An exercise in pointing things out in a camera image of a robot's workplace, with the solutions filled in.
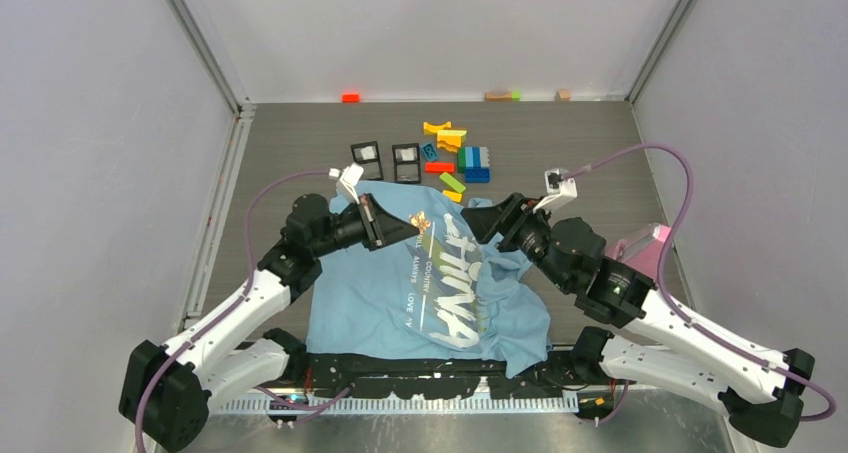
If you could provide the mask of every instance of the red lego brick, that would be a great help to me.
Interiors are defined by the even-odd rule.
[[[456,171],[456,165],[453,163],[431,161],[424,165],[424,171],[427,173],[453,173]]]
[[[359,93],[348,91],[342,94],[342,103],[359,103]]]

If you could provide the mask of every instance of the small wooden block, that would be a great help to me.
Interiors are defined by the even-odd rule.
[[[453,173],[456,171],[456,165],[453,163],[431,161],[424,165],[424,171],[427,173]]]
[[[465,191],[465,185],[459,182],[456,178],[453,177],[450,173],[442,173],[439,175],[439,179],[442,180],[446,185],[450,186],[457,193],[462,193]]]
[[[462,193],[457,193],[455,191],[450,190],[442,190],[442,194],[450,198],[451,200],[459,203],[462,201]]]
[[[489,91],[486,93],[486,101],[512,101],[512,92],[511,91]]]
[[[446,123],[442,123],[441,125],[431,125],[430,123],[424,122],[424,134],[425,135],[435,135],[436,133],[446,129],[452,128],[453,124],[450,121]]]

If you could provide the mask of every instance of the pink block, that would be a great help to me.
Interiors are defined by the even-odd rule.
[[[606,255],[656,281],[660,251],[669,230],[665,225],[651,223],[610,245]]]

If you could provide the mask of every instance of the white serrated strip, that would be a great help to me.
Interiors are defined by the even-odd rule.
[[[319,406],[328,401],[308,395],[309,404]],[[308,414],[301,410],[270,410],[271,400],[262,393],[247,393],[241,398],[224,405],[217,414],[256,415]],[[576,413],[578,411],[577,393],[563,391],[561,398],[511,398],[493,400],[488,393],[474,393],[468,398],[448,400],[425,400],[413,398],[403,400],[392,395],[384,399],[344,398],[327,408],[325,415],[441,415],[441,414],[480,414],[480,413]]]

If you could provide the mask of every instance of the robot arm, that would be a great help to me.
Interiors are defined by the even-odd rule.
[[[521,250],[590,318],[651,338],[677,354],[649,350],[587,328],[573,350],[579,374],[587,381],[633,380],[698,401],[729,416],[747,436],[771,446],[786,446],[801,418],[804,387],[771,368],[729,352],[692,328],[699,323],[722,339],[770,362],[770,366],[809,379],[814,359],[801,350],[766,348],[722,328],[677,304],[692,321],[685,323],[665,303],[654,282],[604,255],[606,240],[580,218],[549,225],[551,212],[575,198],[573,180],[560,170],[545,173],[548,196],[513,193],[498,205],[462,212],[480,243],[496,234],[500,251]]]
[[[266,335],[250,348],[231,353],[265,320],[312,286],[321,274],[320,257],[356,244],[373,251],[419,233],[417,227],[386,212],[370,194],[356,195],[353,186],[361,173],[358,165],[335,175],[331,172],[339,178],[339,191],[352,201],[338,214],[331,214],[327,200],[317,194],[294,201],[280,240],[253,272],[250,291],[245,291],[245,282],[197,324],[161,346],[144,341],[133,350],[119,404],[124,417],[135,420],[150,379],[187,342],[192,346],[176,357],[144,409],[144,432],[168,451],[191,443],[210,412],[283,375],[291,353],[284,337]],[[237,302],[228,316],[218,319]],[[195,332],[210,324],[214,326],[191,343]]]

